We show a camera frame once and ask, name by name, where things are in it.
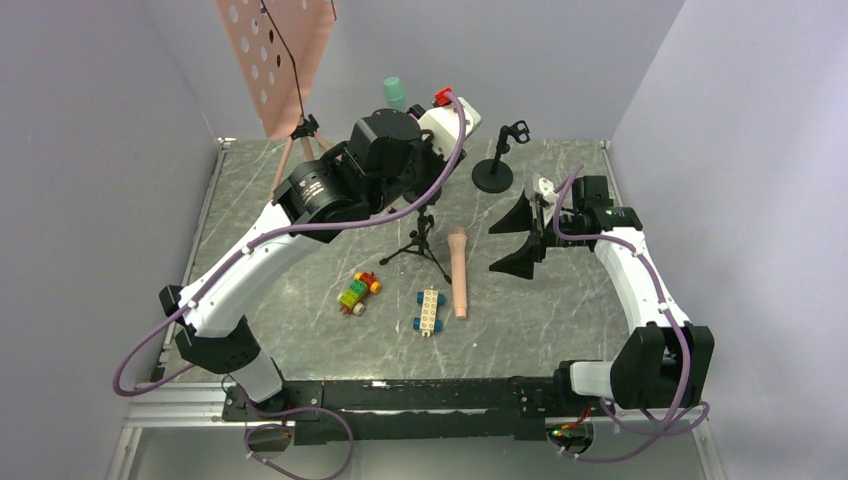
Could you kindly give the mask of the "black shock-mount tripod stand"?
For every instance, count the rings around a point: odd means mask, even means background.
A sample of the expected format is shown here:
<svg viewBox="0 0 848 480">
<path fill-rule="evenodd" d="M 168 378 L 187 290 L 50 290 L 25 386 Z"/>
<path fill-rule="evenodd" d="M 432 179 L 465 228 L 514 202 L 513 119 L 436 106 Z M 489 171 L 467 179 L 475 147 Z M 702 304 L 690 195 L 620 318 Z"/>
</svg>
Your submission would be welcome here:
<svg viewBox="0 0 848 480">
<path fill-rule="evenodd" d="M 427 209 L 427 205 L 424 205 L 417 209 L 418 215 L 416 217 L 416 228 L 409 233 L 410 242 L 405 246 L 397 249 L 392 254 L 381 258 L 379 260 L 379 264 L 381 266 L 385 266 L 391 260 L 395 259 L 401 254 L 418 256 L 432 262 L 441 273 L 445 282 L 451 285 L 451 276 L 443 268 L 442 264 L 436 258 L 435 254 L 433 253 L 430 247 L 428 236 L 431 233 L 433 227 L 435 226 L 435 219 L 432 214 L 427 213 Z"/>
</svg>

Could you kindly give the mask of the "teal green microphone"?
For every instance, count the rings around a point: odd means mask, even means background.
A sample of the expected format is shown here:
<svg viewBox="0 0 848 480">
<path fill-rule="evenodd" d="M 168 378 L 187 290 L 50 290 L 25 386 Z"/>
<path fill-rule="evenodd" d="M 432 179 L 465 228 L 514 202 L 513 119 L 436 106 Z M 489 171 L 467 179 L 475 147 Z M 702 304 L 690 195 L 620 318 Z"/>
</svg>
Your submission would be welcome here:
<svg viewBox="0 0 848 480">
<path fill-rule="evenodd" d="M 398 111 L 405 111 L 407 109 L 406 90 L 398 77 L 392 76 L 384 79 L 383 93 L 389 108 Z"/>
</svg>

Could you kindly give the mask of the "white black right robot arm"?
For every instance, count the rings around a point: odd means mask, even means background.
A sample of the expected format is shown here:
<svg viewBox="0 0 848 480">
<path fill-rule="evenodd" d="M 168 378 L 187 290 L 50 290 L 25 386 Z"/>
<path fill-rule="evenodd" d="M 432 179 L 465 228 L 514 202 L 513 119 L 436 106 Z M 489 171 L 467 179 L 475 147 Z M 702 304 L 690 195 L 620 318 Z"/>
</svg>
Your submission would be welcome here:
<svg viewBox="0 0 848 480">
<path fill-rule="evenodd" d="M 552 248 L 585 247 L 605 268 L 621 302 L 629 337 L 611 361 L 563 361 L 554 383 L 565 399 L 604 399 L 626 410 L 696 406 L 702 399 L 715 339 L 672 298 L 647 246 L 641 220 L 617 206 L 603 175 L 571 176 L 556 187 L 534 176 L 492 234 L 524 232 L 525 243 L 490 265 L 532 279 Z"/>
</svg>

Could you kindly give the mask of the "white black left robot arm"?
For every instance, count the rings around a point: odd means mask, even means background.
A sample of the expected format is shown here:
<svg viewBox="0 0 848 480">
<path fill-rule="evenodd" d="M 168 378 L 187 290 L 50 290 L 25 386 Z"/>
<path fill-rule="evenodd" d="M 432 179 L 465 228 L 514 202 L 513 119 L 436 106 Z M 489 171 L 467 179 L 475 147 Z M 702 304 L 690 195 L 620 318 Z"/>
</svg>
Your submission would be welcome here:
<svg viewBox="0 0 848 480">
<path fill-rule="evenodd" d="M 255 404 L 284 400 L 284 377 L 251 332 L 248 307 L 342 231 L 405 216 L 384 213 L 397 199 L 414 196 L 408 212 L 423 206 L 461 162 L 465 141 L 481 123 L 465 99 L 409 112 L 383 108 L 358 119 L 349 138 L 320 158 L 297 165 L 209 271 L 187 286 L 162 290 L 164 309 L 182 328 L 180 356 L 230 375 Z"/>
</svg>

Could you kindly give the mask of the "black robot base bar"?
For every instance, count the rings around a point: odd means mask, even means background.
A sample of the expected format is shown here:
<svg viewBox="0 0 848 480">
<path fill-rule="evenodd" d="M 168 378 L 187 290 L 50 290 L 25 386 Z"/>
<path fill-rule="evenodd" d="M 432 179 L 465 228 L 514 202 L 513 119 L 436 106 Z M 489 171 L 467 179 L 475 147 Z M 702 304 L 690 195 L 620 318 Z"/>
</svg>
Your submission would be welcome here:
<svg viewBox="0 0 848 480">
<path fill-rule="evenodd" d="M 230 387 L 225 422 L 286 421 L 298 446 L 356 440 L 510 437 L 544 441 L 557 423 L 584 412 L 595 399 L 567 392 L 551 377 L 289 381 L 283 397 L 257 410 Z"/>
</svg>

